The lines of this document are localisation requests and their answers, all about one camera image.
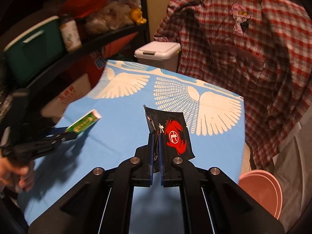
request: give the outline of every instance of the white fan-shaped print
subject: white fan-shaped print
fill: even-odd
[[[149,81],[148,75],[119,73],[115,75],[112,68],[106,68],[104,73],[96,85],[96,87],[88,94],[94,99],[99,98],[117,98],[133,95],[142,89]]]
[[[189,85],[158,77],[154,90],[158,109],[183,112],[191,133],[213,135],[227,132],[241,116],[239,100],[207,91],[199,95]]]

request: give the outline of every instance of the white plastic bin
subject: white plastic bin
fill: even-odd
[[[176,42],[153,41],[135,51],[138,62],[177,72],[181,45]]]

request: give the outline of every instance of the red plaid fabric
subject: red plaid fabric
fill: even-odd
[[[250,15],[242,35],[233,4]],[[154,38],[181,43],[179,73],[244,97],[246,142],[267,166],[311,104],[312,26],[298,0],[171,0]]]

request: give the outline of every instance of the blue tablecloth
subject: blue tablecloth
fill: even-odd
[[[76,140],[35,161],[34,188],[18,196],[31,224],[94,167],[111,169],[148,142],[143,105],[183,112],[195,166],[221,168],[238,182],[245,141],[243,98],[223,88],[138,63],[107,62],[97,86],[71,103],[57,127],[71,125],[92,109],[102,118]],[[183,233],[179,189],[136,187],[130,233]]]

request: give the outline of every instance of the green storage box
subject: green storage box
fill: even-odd
[[[4,55],[17,82],[23,86],[42,68],[64,53],[59,17],[53,16],[20,34],[5,48]]]

